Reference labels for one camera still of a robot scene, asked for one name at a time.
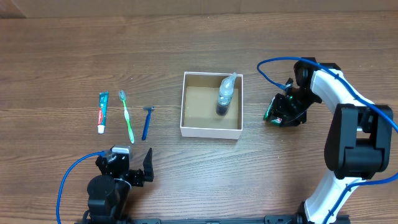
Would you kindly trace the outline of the Colgate toothpaste tube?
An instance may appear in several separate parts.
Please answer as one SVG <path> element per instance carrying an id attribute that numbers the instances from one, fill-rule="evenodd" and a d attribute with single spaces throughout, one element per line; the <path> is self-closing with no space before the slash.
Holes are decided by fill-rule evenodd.
<path id="1" fill-rule="evenodd" d="M 106 112 L 108 106 L 109 92 L 102 92 L 99 94 L 99 111 L 98 111 L 98 134 L 104 134 L 106 126 Z"/>

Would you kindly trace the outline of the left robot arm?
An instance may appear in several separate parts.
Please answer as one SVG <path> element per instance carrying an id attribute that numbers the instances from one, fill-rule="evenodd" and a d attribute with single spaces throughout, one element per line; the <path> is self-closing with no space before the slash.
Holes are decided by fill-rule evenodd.
<path id="1" fill-rule="evenodd" d="M 154 171 L 152 149 L 149 149 L 143 168 L 130 168 L 129 146 L 113 146 L 96 159 L 101 174 L 90 180 L 87 186 L 88 210 L 84 213 L 83 223 L 134 223 L 124 214 L 124 208 L 133 187 L 143 187 L 152 182 Z"/>

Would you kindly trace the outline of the clear bottle with dark liquid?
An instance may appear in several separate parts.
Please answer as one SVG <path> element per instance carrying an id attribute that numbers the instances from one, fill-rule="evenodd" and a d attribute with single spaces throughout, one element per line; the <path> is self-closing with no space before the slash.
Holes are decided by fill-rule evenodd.
<path id="1" fill-rule="evenodd" d="M 232 75 L 224 78 L 221 82 L 218 92 L 218 102 L 216 106 L 216 113 L 220 116 L 224 116 L 228 112 L 231 100 L 234 95 L 234 83 L 237 76 L 237 73 L 233 73 Z"/>

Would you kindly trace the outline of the blue disposable razor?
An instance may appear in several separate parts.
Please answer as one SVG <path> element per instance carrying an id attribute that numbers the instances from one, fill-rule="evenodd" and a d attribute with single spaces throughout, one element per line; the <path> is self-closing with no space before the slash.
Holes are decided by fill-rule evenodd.
<path id="1" fill-rule="evenodd" d="M 145 107 L 144 108 L 144 110 L 147 111 L 147 116 L 146 116 L 144 129 L 143 129 L 142 137 L 141 137 L 141 139 L 143 141 L 145 141 L 146 138 L 147 138 L 147 133 L 148 133 L 148 130 L 149 130 L 150 119 L 151 119 L 151 115 L 152 115 L 152 112 L 154 111 L 154 109 L 155 109 L 154 107 Z"/>

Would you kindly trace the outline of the green white toothbrush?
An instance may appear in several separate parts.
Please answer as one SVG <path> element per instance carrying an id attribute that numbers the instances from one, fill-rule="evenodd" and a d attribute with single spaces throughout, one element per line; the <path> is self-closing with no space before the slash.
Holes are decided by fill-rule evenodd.
<path id="1" fill-rule="evenodd" d="M 124 107 L 124 118 L 127 124 L 127 131 L 128 131 L 128 135 L 129 135 L 129 140 L 131 142 L 131 144 L 134 144 L 134 133 L 131 127 L 131 122 L 130 122 L 130 115 L 129 112 L 127 110 L 127 105 L 126 105 L 126 94 L 123 90 L 119 91 L 119 99 L 121 100 L 121 102 L 123 103 L 123 107 Z"/>

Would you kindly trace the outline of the green Dettol soap bar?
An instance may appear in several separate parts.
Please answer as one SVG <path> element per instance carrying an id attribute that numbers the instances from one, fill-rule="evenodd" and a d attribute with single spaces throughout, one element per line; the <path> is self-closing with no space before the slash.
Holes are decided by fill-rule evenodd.
<path id="1" fill-rule="evenodd" d="M 264 114 L 263 120 L 270 122 L 271 124 L 279 126 L 282 119 L 273 115 L 273 105 L 274 105 L 275 98 L 273 98 Z"/>

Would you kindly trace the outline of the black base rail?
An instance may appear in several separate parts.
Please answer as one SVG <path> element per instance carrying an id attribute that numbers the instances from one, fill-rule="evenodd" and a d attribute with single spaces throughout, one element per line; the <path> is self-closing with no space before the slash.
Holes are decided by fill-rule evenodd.
<path id="1" fill-rule="evenodd" d="M 263 218 L 221 218 L 221 219 L 183 219 L 183 220 L 161 220 L 150 219 L 127 219 L 115 221 L 117 224 L 309 224 L 300 214 L 295 215 L 266 215 Z"/>

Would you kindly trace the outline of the white cardboard box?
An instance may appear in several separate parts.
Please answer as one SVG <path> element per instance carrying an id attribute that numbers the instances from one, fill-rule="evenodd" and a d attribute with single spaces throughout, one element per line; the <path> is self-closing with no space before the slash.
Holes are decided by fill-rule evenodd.
<path id="1" fill-rule="evenodd" d="M 185 72 L 180 131 L 183 137 L 239 139 L 243 131 L 243 76 L 238 74 L 228 111 L 216 113 L 218 90 L 228 73 Z"/>

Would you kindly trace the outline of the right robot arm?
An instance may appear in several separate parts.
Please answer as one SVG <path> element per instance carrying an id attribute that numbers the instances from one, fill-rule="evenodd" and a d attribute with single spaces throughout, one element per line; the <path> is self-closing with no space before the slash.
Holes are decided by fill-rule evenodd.
<path id="1" fill-rule="evenodd" d="M 314 193 L 289 223 L 349 223 L 338 212 L 360 186 L 392 182 L 396 175 L 373 180 L 389 164 L 392 132 L 397 129 L 387 105 L 376 105 L 345 79 L 335 63 L 295 57 L 294 79 L 278 87 L 264 120 L 281 128 L 307 120 L 314 103 L 324 103 L 333 114 L 324 147 L 327 171 Z"/>

